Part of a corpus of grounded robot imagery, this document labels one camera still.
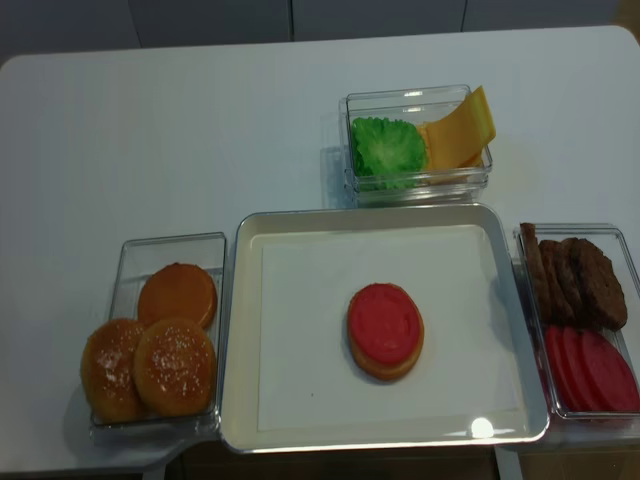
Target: red tomato slice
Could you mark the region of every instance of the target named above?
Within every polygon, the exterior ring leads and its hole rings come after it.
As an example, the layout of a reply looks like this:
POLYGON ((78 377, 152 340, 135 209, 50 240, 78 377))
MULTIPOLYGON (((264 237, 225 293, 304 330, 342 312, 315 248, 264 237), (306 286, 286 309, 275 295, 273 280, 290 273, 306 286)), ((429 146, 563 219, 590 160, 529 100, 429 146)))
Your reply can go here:
POLYGON ((640 410, 638 386, 629 365, 602 335, 594 332, 582 335, 580 358, 587 381, 607 410, 640 410))
POLYGON ((560 400, 571 411, 579 411, 578 399, 574 392, 569 388, 569 380, 567 378, 566 365, 562 361, 562 329, 556 326, 547 328, 544 336, 547 345, 547 354, 549 355, 549 364, 551 373, 553 374, 554 383, 560 394, 560 400))
POLYGON ((585 412, 602 412, 607 408, 596 395, 595 389, 587 380, 584 362, 580 354, 580 333, 567 327, 562 332, 562 358, 567 365, 569 388, 574 392, 578 406, 585 412))

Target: stacked patties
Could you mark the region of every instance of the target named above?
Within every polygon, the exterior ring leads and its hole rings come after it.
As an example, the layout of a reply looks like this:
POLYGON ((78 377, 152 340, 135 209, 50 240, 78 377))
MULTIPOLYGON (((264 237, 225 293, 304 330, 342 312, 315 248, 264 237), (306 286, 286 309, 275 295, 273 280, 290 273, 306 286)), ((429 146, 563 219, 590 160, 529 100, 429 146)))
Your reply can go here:
POLYGON ((577 328, 619 330, 627 306, 611 260, 586 239, 543 240, 520 225, 540 320, 577 328))

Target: plastic container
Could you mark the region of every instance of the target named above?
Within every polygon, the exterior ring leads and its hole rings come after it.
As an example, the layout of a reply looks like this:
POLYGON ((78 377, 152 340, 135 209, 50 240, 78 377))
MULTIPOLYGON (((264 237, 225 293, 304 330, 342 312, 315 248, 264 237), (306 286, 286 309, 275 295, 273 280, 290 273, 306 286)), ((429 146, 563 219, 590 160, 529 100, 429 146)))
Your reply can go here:
MULTIPOLYGON (((113 291, 109 319, 137 318, 138 296, 147 279, 172 263, 198 265, 211 275, 218 293, 218 308, 208 329, 216 356, 220 358, 220 319, 224 318, 223 279, 226 239, 223 233, 206 233, 180 237, 130 240, 122 246, 120 263, 113 291)), ((222 370, 218 361, 218 378, 222 370)), ((157 417, 126 423, 103 423, 91 414, 91 436, 96 443, 122 442, 141 437, 162 441, 213 434, 219 424, 219 387, 209 408, 195 415, 157 417)))
MULTIPOLYGON (((618 350, 618 352, 620 352, 633 372, 634 366, 627 350, 625 337, 627 337, 630 342, 638 342, 637 332, 640 332, 640 282, 638 281, 638 274, 633 265, 633 261, 631 260, 631 255, 629 254, 629 249, 627 248, 622 232, 610 224, 545 223, 537 224, 535 227, 538 241, 560 241, 570 237, 586 238, 598 246, 603 253, 611 259, 614 273, 616 274, 625 294, 629 317, 627 325, 625 325, 621 330, 613 332, 608 329, 601 329, 599 333, 603 335, 609 343, 618 350)), ((558 389, 549 364, 549 357, 547 356, 547 348, 544 340, 547 327, 541 323, 540 316, 538 314, 539 308, 534 297, 533 282, 527 267, 527 257, 525 255, 520 227, 516 228, 514 235, 524 270, 524 284, 528 296, 528 302, 532 307, 530 329, 533 337, 534 349, 538 359, 538 366, 542 371, 543 383, 546 383, 547 399, 550 403, 552 413, 565 420, 640 419, 640 412, 578 412, 569 410, 563 403, 560 395, 558 394, 558 389)))
POLYGON ((340 101, 340 137, 344 158, 345 188, 356 206, 419 205, 434 202, 473 201, 487 186, 493 161, 489 148, 482 152, 482 166, 437 172, 358 176, 351 146, 351 124, 359 117, 404 120, 414 125, 437 121, 451 113, 471 93, 467 85, 394 90, 348 95, 340 101), (402 182, 406 188, 387 189, 386 182, 402 182))

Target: yellow cheese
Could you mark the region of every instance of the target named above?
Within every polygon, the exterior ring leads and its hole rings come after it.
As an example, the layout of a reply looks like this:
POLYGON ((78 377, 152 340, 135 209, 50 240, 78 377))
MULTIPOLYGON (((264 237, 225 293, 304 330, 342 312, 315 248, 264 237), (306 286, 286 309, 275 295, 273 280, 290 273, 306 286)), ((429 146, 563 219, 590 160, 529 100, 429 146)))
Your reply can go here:
POLYGON ((496 136, 482 87, 446 117, 417 128, 427 145, 429 170, 480 165, 482 149, 496 136))

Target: green lettuce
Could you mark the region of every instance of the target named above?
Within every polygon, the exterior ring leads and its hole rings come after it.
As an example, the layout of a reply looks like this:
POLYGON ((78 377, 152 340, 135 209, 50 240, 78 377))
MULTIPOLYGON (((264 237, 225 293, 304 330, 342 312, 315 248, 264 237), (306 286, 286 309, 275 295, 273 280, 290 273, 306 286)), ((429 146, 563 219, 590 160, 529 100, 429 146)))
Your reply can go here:
MULTIPOLYGON (((356 118, 351 124, 355 173, 359 177, 419 172, 428 162, 424 140, 415 125, 388 118, 356 118)), ((407 188, 384 182, 382 188, 407 188)))

